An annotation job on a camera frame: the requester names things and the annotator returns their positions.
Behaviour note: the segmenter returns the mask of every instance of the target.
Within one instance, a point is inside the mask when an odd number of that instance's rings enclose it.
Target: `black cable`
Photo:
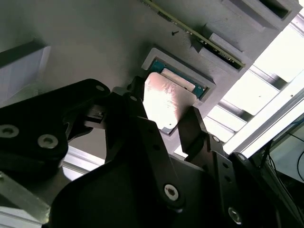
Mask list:
[[[263,155],[263,157],[262,157],[261,164],[260,164],[260,166],[259,166],[260,169],[263,168],[263,166],[265,165],[267,156],[269,156],[269,154],[270,154],[271,144],[272,144],[272,140],[270,140],[270,141],[264,146],[265,151],[264,151],[264,155]]]
[[[298,161],[296,162],[296,169],[297,169],[297,171],[298,171],[298,174],[299,174],[301,180],[304,181],[304,178],[303,178],[302,175],[300,174],[300,169],[299,169],[300,159],[302,158],[303,154],[304,154],[304,151],[300,154],[300,156],[299,156],[299,158],[298,158]]]
[[[289,196],[289,198],[292,200],[292,202],[295,204],[295,207],[299,213],[299,216],[301,218],[301,221],[304,225],[304,218],[303,218],[303,214],[299,208],[299,206],[295,203],[295,200],[294,198],[290,195],[289,191],[287,190],[287,188],[285,187],[285,185],[283,184],[282,180],[280,179],[278,173],[277,173],[277,170],[276,170],[276,164],[274,162],[274,160],[270,157],[270,154],[268,154],[268,157],[269,157],[269,160],[270,160],[270,165],[272,166],[272,168],[275,170],[275,174],[276,174],[276,177],[277,179],[279,180],[279,183],[281,184],[282,188],[285,190],[285,192],[287,193],[287,195]]]
[[[293,134],[290,134],[289,132],[286,132],[286,134],[289,134],[289,135],[293,136],[294,138],[296,138],[296,139],[301,140],[302,142],[304,142],[303,139],[300,139],[299,137],[297,137],[297,136],[295,136],[295,135],[293,135]]]
[[[300,141],[302,141],[302,142],[304,142],[303,139],[300,139],[299,137],[297,137],[297,136],[295,136],[295,135],[293,135],[293,134],[290,134],[290,133],[287,133],[287,134],[288,134],[288,135],[291,135],[292,137],[294,137],[294,138],[296,138],[296,139],[298,139],[298,140],[300,140]],[[304,181],[304,178],[303,178],[302,175],[300,174],[299,164],[300,164],[300,159],[301,159],[301,157],[303,156],[303,154],[304,154],[304,151],[300,154],[300,156],[299,156],[299,158],[298,158],[298,161],[296,162],[296,169],[297,169],[298,175],[299,175],[299,177],[301,178],[302,181]]]

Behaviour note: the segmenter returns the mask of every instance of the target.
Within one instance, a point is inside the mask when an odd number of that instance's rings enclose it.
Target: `screw head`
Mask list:
[[[164,191],[166,196],[172,201],[176,201],[179,198],[179,192],[177,191],[176,187],[171,184],[166,184]]]
[[[242,225],[242,219],[234,208],[228,208],[228,214],[236,224]]]
[[[137,98],[135,96],[130,96],[130,98],[134,101],[137,101]]]
[[[219,138],[218,138],[218,137],[216,137],[216,136],[212,136],[212,138],[213,138],[213,140],[214,140],[214,141],[216,141],[217,143],[219,143],[219,142],[220,142],[220,140],[219,140]]]
[[[19,134],[19,129],[14,125],[0,125],[0,138],[14,138]]]
[[[98,90],[100,90],[100,91],[104,91],[104,90],[105,90],[105,89],[104,89],[102,86],[100,86],[100,85],[99,85],[99,86],[97,85],[97,86],[96,86],[96,89],[98,89]]]
[[[41,148],[54,149],[58,145],[58,139],[51,134],[44,134],[38,138],[38,145]]]

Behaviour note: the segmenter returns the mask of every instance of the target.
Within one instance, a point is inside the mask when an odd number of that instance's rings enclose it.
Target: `bolt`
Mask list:
[[[19,129],[10,124],[0,125],[0,138],[13,138],[19,134]]]
[[[136,97],[135,96],[130,96],[130,98],[134,101],[137,101]]]
[[[51,134],[44,134],[38,138],[38,145],[41,148],[54,149],[58,145],[58,139]]]
[[[96,89],[98,89],[98,90],[100,90],[100,91],[104,91],[104,90],[105,90],[105,89],[104,89],[102,86],[100,86],[100,85],[99,85],[99,86],[97,85],[97,86],[96,86]]]
[[[166,196],[171,199],[172,201],[176,201],[179,198],[179,192],[177,189],[171,185],[171,184],[166,184],[164,191],[166,193]]]
[[[220,140],[218,139],[218,137],[216,137],[216,136],[212,136],[212,138],[213,138],[213,140],[214,140],[214,141],[216,141],[217,143],[219,143],[219,142],[220,142]]]
[[[238,225],[242,224],[242,219],[239,213],[234,208],[228,208],[228,214],[236,224]]]

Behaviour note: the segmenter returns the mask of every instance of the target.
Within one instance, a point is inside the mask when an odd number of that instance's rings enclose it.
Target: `wire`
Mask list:
[[[296,169],[297,169],[298,174],[299,174],[299,176],[300,176],[300,178],[301,178],[302,181],[304,181],[304,178],[300,174],[299,164],[300,164],[300,159],[302,158],[303,154],[304,154],[304,151],[301,153],[301,155],[298,158],[298,161],[296,162]]]
[[[264,155],[262,157],[262,161],[261,161],[261,164],[259,166],[259,168],[263,168],[264,165],[265,165],[265,162],[266,162],[266,159],[267,159],[267,156],[269,156],[270,154],[270,148],[271,148],[271,144],[272,144],[272,140],[270,140],[265,146],[265,151],[264,151]]]
[[[289,135],[293,136],[294,138],[296,138],[296,139],[301,140],[302,142],[304,142],[303,139],[300,139],[299,137],[297,137],[297,136],[295,136],[295,135],[293,135],[293,134],[290,134],[290,133],[287,133],[287,134],[289,134]],[[301,178],[302,181],[304,181],[304,178],[303,178],[303,176],[300,174],[299,165],[300,165],[300,159],[302,158],[303,154],[304,154],[304,151],[300,154],[300,156],[299,156],[299,158],[298,158],[298,161],[296,162],[296,169],[297,169],[298,175],[299,175],[299,177]]]
[[[281,178],[279,178],[279,175],[278,175],[277,170],[276,170],[276,164],[275,164],[274,160],[272,160],[272,158],[270,157],[270,154],[268,154],[268,157],[269,157],[269,160],[270,160],[270,165],[271,165],[272,168],[275,170],[275,174],[276,174],[277,179],[279,180],[279,182],[280,182],[282,188],[285,190],[285,192],[287,193],[287,195],[290,197],[290,199],[291,199],[292,202],[294,203],[294,205],[295,205],[295,207],[296,207],[296,209],[297,209],[297,211],[298,211],[298,213],[299,213],[299,216],[300,216],[300,218],[301,218],[301,221],[302,221],[302,223],[304,224],[303,214],[302,214],[302,212],[301,212],[299,206],[295,203],[294,198],[290,195],[289,191],[286,189],[286,187],[285,187],[285,185],[283,184]]]
[[[297,136],[295,136],[295,135],[293,135],[293,134],[290,134],[289,132],[286,132],[286,134],[291,135],[291,136],[293,136],[294,138],[296,138],[296,139],[301,140],[302,142],[304,142],[303,139],[300,139],[299,137],[297,137]]]
[[[302,122],[304,122],[304,117],[301,120],[299,120],[299,121],[292,122],[291,124],[300,124]]]

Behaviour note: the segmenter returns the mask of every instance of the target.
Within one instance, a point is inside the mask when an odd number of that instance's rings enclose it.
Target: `white panel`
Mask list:
[[[178,148],[176,148],[176,150],[174,151],[175,154],[178,154],[181,157],[187,158],[188,154],[184,153],[181,149],[181,145],[179,145]]]
[[[239,131],[246,124],[246,121],[240,119],[218,105],[208,113],[208,117],[216,120],[235,132]]]
[[[304,69],[304,38],[287,26],[255,61],[266,73],[290,82]]]
[[[256,115],[277,94],[277,89],[252,72],[247,71],[223,99],[252,115]]]
[[[257,128],[282,108],[294,95],[303,89],[304,71],[289,83],[266,107],[250,120],[238,133],[224,145],[226,153],[232,153]]]
[[[234,134],[234,131],[226,128],[209,117],[204,118],[204,124],[209,133],[215,135],[223,142],[227,142]]]

